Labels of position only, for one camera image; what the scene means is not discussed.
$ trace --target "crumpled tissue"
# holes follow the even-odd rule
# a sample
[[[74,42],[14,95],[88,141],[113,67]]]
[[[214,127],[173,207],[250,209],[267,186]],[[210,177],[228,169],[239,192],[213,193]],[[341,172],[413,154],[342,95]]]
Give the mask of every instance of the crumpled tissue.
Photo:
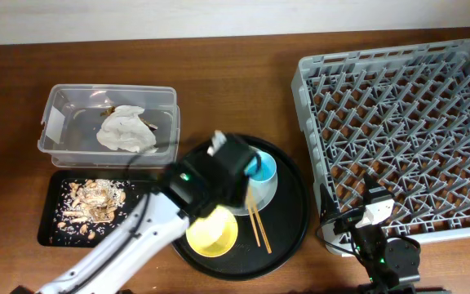
[[[131,152],[155,152],[155,135],[139,118],[144,108],[122,105],[115,108],[97,132],[97,140],[102,145],[117,150]]]

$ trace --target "gray dish rack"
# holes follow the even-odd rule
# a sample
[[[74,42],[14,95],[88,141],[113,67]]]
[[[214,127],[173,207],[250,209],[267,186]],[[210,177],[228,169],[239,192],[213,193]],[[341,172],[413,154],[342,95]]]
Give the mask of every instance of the gray dish rack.
[[[319,215],[321,185],[344,212],[367,172],[396,195],[386,234],[470,237],[470,39],[305,57],[291,89]]]

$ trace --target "black tray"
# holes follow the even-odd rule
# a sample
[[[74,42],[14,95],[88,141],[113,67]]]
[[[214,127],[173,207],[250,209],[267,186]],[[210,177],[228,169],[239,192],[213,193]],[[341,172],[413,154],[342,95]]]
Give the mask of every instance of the black tray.
[[[257,247],[249,216],[235,216],[238,236],[226,254],[210,258],[198,255],[186,236],[173,242],[175,250],[196,270],[215,278],[247,280],[268,274],[283,265],[299,248],[309,222],[308,191],[297,166],[276,146],[251,136],[246,143],[271,154],[277,161],[278,187],[273,200],[259,212],[272,254],[266,252],[260,237]],[[210,142],[198,146],[186,156],[206,152]]]
[[[102,234],[96,234],[92,240],[88,240],[87,235],[68,234],[57,229],[57,224],[61,221],[60,208],[63,206],[64,197],[62,194],[69,194],[69,183],[76,181],[84,183],[85,180],[116,180],[127,184],[130,179],[130,186],[125,186],[126,199],[122,207],[118,208],[115,217],[110,224],[91,224],[89,229],[96,230],[103,227]],[[101,240],[110,234],[113,229],[121,224],[126,216],[134,209],[144,193],[150,191],[153,185],[153,176],[149,173],[127,173],[125,171],[100,171],[100,170],[65,170],[57,171],[50,179],[48,186],[47,200],[42,211],[41,224],[38,231],[38,242],[43,246],[55,247],[95,247]],[[79,230],[82,224],[73,225]]]

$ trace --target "wooden chopsticks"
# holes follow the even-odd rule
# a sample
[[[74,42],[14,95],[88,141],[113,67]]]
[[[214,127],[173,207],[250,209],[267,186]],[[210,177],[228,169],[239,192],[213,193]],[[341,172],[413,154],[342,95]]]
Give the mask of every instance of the wooden chopsticks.
[[[259,235],[257,233],[257,228],[255,227],[255,220],[253,220],[253,213],[255,214],[255,218],[257,219],[257,223],[259,224],[260,233],[262,234],[262,239],[264,240],[264,245],[266,246],[266,250],[268,254],[271,254],[271,247],[269,246],[268,237],[266,236],[266,231],[264,231],[264,226],[262,225],[262,221],[260,220],[259,210],[257,209],[257,204],[253,199],[253,195],[251,194],[251,187],[248,186],[248,193],[246,196],[246,205],[248,206],[248,212],[250,213],[250,220],[251,225],[253,226],[253,233],[255,233],[255,239],[257,240],[257,245],[260,247],[260,240]]]

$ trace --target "clear plastic container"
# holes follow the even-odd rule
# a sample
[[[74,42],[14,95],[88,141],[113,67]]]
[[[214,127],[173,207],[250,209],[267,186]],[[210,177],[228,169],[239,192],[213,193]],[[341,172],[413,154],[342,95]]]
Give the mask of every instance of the clear plastic container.
[[[96,134],[111,106],[145,109],[140,118],[158,126],[155,153],[108,149]],[[48,97],[38,148],[52,156],[57,167],[163,167],[175,161],[179,144],[180,112],[171,87],[126,85],[56,85]]]

